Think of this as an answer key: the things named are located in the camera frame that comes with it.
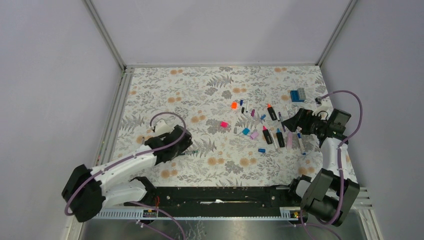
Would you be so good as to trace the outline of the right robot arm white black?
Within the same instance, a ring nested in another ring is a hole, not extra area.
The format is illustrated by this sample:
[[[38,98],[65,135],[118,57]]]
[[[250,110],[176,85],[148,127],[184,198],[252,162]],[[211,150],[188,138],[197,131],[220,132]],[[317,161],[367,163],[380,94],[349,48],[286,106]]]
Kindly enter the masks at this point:
[[[323,156],[322,168],[314,178],[295,178],[287,191],[287,201],[313,215],[321,223],[340,226],[354,204],[360,186],[345,172],[348,138],[345,125],[351,114],[334,109],[327,119],[300,108],[282,124],[291,132],[314,135]]]

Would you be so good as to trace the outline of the blue box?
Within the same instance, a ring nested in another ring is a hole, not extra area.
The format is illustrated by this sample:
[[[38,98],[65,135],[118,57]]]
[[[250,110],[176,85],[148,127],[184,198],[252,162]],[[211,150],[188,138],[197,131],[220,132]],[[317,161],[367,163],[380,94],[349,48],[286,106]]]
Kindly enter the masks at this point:
[[[294,103],[303,103],[306,100],[305,89],[300,87],[297,90],[291,90],[290,99]]]

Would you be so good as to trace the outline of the black highlighter orange cap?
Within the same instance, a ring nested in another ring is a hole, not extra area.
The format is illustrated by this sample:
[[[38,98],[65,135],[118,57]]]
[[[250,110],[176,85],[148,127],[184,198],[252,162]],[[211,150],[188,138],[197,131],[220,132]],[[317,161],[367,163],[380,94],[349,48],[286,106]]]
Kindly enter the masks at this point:
[[[267,111],[268,111],[268,113],[269,113],[269,116],[270,116],[270,118],[271,118],[271,120],[272,121],[277,121],[278,120],[278,118],[277,118],[277,115],[276,115],[276,112],[275,112],[275,110],[274,110],[274,108],[272,107],[272,105],[271,104],[267,104]]]

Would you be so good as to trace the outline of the lilac pen cap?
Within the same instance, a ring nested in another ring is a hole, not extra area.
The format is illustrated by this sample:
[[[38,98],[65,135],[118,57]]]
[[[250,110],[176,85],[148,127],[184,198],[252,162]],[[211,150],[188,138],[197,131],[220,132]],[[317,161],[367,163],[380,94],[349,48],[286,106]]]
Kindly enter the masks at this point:
[[[258,137],[259,133],[257,131],[254,131],[249,137],[251,140],[255,140]]]

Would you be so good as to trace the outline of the black highlighter blue cap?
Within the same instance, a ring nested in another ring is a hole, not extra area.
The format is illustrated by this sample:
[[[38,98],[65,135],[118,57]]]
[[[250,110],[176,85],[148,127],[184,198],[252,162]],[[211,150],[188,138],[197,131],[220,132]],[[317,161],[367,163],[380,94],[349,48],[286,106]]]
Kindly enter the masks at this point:
[[[284,136],[283,136],[283,133],[280,131],[279,128],[277,128],[277,130],[276,130],[276,137],[277,137],[278,146],[280,148],[284,148],[285,147]]]

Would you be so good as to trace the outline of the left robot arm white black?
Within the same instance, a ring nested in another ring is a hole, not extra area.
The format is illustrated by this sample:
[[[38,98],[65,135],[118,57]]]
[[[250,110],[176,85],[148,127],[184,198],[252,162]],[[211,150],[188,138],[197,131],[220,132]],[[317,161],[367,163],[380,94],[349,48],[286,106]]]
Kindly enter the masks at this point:
[[[65,214],[84,223],[115,205],[136,201],[144,206],[152,204],[152,185],[145,178],[131,175],[173,160],[192,143],[191,133],[176,125],[171,132],[151,137],[122,159],[92,168],[77,166],[61,193],[66,201]]]

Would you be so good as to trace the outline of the cyan highlighter cap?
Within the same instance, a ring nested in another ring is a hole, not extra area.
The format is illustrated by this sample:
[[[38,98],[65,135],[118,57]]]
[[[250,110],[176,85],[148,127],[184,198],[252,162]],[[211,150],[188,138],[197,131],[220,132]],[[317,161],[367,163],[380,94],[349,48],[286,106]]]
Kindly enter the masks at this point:
[[[249,128],[244,128],[241,133],[243,135],[247,136],[250,133],[250,129]]]

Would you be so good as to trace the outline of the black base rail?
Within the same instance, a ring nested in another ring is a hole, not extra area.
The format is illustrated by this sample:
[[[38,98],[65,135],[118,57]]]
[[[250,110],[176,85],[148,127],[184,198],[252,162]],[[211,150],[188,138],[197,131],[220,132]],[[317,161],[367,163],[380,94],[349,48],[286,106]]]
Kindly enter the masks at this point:
[[[154,187],[139,203],[174,218],[307,218],[301,199],[286,185],[238,187]]]

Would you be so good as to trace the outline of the floral patterned table mat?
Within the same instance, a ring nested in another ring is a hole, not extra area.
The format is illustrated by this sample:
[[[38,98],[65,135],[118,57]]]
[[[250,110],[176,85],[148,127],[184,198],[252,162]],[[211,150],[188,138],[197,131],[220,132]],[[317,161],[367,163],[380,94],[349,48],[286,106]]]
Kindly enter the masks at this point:
[[[298,88],[304,88],[304,102],[291,101],[290,91]],[[301,154],[297,136],[292,149],[275,150],[267,144],[263,126],[273,134],[282,129],[278,120],[271,119],[268,104],[277,116],[280,112],[288,119],[286,105],[293,116],[300,108],[315,109],[315,98],[326,93],[318,66],[136,68],[112,159],[131,154],[151,138],[149,122],[158,115],[171,126],[185,121],[193,141],[188,152],[198,153],[145,168],[132,178],[147,177],[155,186],[194,187],[271,186],[289,184],[301,175],[314,177],[323,164],[317,138],[302,136],[306,155]],[[246,101],[248,112],[242,114]],[[231,108],[233,102],[237,109]],[[221,127],[221,122],[228,127]],[[248,135],[242,134],[244,128],[250,129]],[[250,139],[255,131],[258,137]]]

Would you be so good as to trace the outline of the purple pen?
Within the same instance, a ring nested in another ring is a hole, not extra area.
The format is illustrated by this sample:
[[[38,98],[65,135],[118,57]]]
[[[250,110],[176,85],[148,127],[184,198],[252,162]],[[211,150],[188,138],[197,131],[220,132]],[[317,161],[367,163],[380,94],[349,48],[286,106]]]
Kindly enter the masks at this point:
[[[286,132],[286,128],[285,128],[285,125],[284,125],[284,120],[283,120],[282,114],[280,112],[278,112],[278,118],[279,118],[279,121],[281,123],[283,132]]]

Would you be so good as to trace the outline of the black highlighter pink cap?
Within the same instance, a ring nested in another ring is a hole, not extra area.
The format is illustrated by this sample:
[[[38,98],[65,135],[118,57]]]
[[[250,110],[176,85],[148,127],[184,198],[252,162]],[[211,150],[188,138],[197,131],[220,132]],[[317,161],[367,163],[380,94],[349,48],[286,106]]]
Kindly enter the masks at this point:
[[[266,143],[268,145],[271,145],[271,144],[274,143],[273,138],[272,138],[272,135],[271,135],[269,129],[266,128],[264,125],[262,126],[262,133],[263,133],[264,139],[265,139],[265,141],[266,141]]]

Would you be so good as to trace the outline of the white grey marker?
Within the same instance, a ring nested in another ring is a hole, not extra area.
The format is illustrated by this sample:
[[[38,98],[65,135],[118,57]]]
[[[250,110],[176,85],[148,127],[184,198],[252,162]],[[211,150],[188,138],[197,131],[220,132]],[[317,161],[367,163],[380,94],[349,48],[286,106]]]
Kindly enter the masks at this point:
[[[276,142],[276,140],[275,140],[275,138],[274,138],[274,135],[273,135],[273,133],[272,133],[272,131],[271,131],[271,130],[269,130],[269,133],[270,133],[271,140],[272,140],[272,142],[273,142],[273,146],[274,146],[275,150],[277,151],[277,150],[279,149],[279,145],[278,145],[278,143]]]

